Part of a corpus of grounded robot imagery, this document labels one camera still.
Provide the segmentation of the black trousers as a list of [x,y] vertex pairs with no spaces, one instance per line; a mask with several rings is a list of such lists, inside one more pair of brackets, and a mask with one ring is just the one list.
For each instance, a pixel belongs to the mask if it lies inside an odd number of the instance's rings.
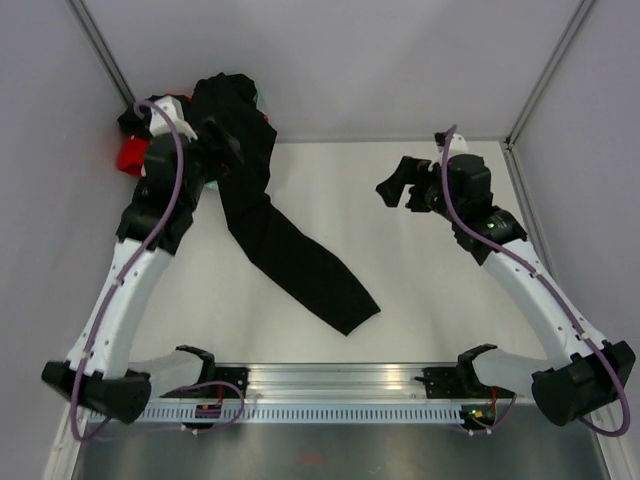
[[[203,120],[215,118],[217,96],[252,84],[244,74],[220,73],[199,80],[192,95],[177,96],[197,139]],[[379,313],[349,268],[281,213],[245,165],[216,184],[227,228],[248,260],[307,310],[343,335]]]

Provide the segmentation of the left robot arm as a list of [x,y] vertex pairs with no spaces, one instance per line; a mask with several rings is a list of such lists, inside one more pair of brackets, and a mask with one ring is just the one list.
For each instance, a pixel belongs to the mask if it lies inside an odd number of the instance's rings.
[[180,345],[166,356],[133,362],[131,347],[148,300],[193,223],[208,176],[189,123],[153,115],[146,174],[121,216],[111,268],[80,337],[63,360],[48,361],[42,381],[63,398],[131,424],[162,396],[210,395],[217,386],[212,353]]

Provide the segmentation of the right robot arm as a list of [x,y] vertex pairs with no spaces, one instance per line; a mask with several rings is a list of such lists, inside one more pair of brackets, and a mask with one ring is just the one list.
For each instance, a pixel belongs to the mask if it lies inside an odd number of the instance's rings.
[[407,193],[410,211],[448,220],[458,245],[509,294],[546,354],[537,360],[480,345],[459,355],[457,387],[469,396],[495,387],[530,397],[558,426],[618,402],[625,413],[615,433],[624,434],[630,423],[624,387],[636,360],[633,350],[625,341],[607,340],[560,291],[524,228],[494,204],[491,180],[477,155],[455,155],[444,167],[405,156],[376,187],[390,208]]

